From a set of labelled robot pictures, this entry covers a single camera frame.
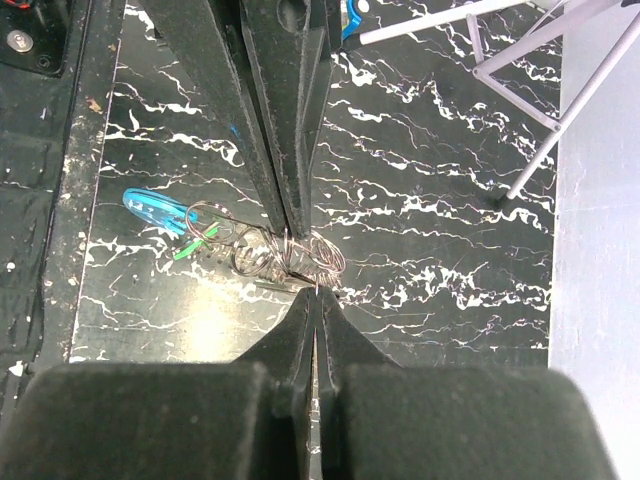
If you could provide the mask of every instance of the black marble surface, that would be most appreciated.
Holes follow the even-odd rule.
[[[426,12],[416,1],[370,7],[362,31]],[[480,19],[489,54],[539,15],[522,5]],[[555,114],[560,60],[552,44],[497,76]],[[150,188],[266,218],[215,106],[136,6],[127,8],[119,61],[71,360],[232,360],[292,298],[224,264],[173,262],[173,240],[121,197]],[[510,185],[547,131],[473,78],[464,22],[335,61],[313,224],[347,258],[347,318],[404,365],[546,365],[554,158],[509,215],[484,198]]]

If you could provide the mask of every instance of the metal stand leg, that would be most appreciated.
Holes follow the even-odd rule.
[[[627,30],[622,34],[620,39],[616,42],[616,44],[607,54],[600,66],[582,88],[578,96],[571,103],[565,114],[558,121],[561,127],[560,130],[552,132],[546,138],[540,149],[536,152],[529,164],[525,167],[520,176],[514,182],[513,186],[498,201],[499,208],[502,209],[507,206],[518,195],[518,193],[520,193],[520,190],[522,190],[522,187],[524,187],[525,183],[527,183],[529,178],[531,178],[531,175],[533,175],[536,169],[540,166],[542,160],[544,160],[544,158],[551,151],[554,145],[558,143],[558,140],[560,140],[564,132],[567,130],[567,128],[569,128],[571,123],[573,123],[573,121],[582,111],[589,99],[593,96],[598,87],[600,87],[602,82],[611,73],[613,68],[624,56],[627,50],[629,50],[638,36],[640,36],[640,14],[638,14],[633,22],[631,22]]]
[[[471,37],[471,45],[473,45],[473,55],[476,63],[484,61],[484,53],[482,51],[482,40],[480,39],[480,30],[478,29],[478,19],[475,15],[467,15],[467,26],[469,27],[469,36]]]
[[[371,45],[372,43],[381,42],[382,40],[426,30],[427,28],[437,27],[457,20],[464,20],[469,15],[483,15],[526,2],[527,0],[479,0],[476,2],[468,2],[459,7],[450,8],[442,12],[427,14],[420,18],[396,23],[395,25],[389,25],[388,27],[379,28],[370,32],[351,35],[343,47],[347,50],[354,50],[363,45]]]
[[[560,3],[564,3],[564,0],[556,3],[556,7],[553,9],[557,8]],[[534,105],[502,85],[493,78],[491,74],[496,70],[509,65],[518,58],[534,51],[536,48],[545,45],[554,38],[566,33],[571,28],[583,24],[589,19],[619,3],[620,0],[589,0],[588,2],[581,3],[555,20],[550,21],[546,25],[540,26],[544,22],[545,16],[547,16],[549,12],[553,10],[552,9],[543,15],[541,19],[536,22],[536,24],[531,27],[531,29],[529,29],[529,31],[516,43],[502,50],[500,53],[497,53],[493,57],[478,63],[478,66],[473,69],[473,75],[494,92],[507,99],[527,115],[531,116],[531,118],[537,120],[550,130],[558,131],[561,129],[561,126],[554,118],[549,117],[546,113],[538,110]],[[474,35],[471,35],[471,42],[474,44],[475,51],[477,48],[475,44],[479,42],[479,40],[474,39]]]

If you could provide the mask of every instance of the screw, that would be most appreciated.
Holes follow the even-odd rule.
[[[7,44],[18,53],[26,53],[33,48],[33,38],[20,30],[7,35]]]
[[[51,66],[51,60],[49,60],[49,57],[47,55],[40,55],[38,57],[38,66],[46,70]]]

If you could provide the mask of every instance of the gray wall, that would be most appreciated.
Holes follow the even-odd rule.
[[[562,109],[637,6],[567,34]],[[586,393],[623,479],[640,478],[640,40],[561,140],[550,367]]]

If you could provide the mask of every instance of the wire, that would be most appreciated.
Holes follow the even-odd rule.
[[[318,232],[298,241],[285,230],[279,238],[268,227],[237,220],[226,208],[207,201],[187,209],[185,224],[198,244],[186,248],[189,254],[228,257],[235,273],[266,281],[259,284],[263,288],[296,293],[310,285],[341,286],[347,262],[340,249]]]

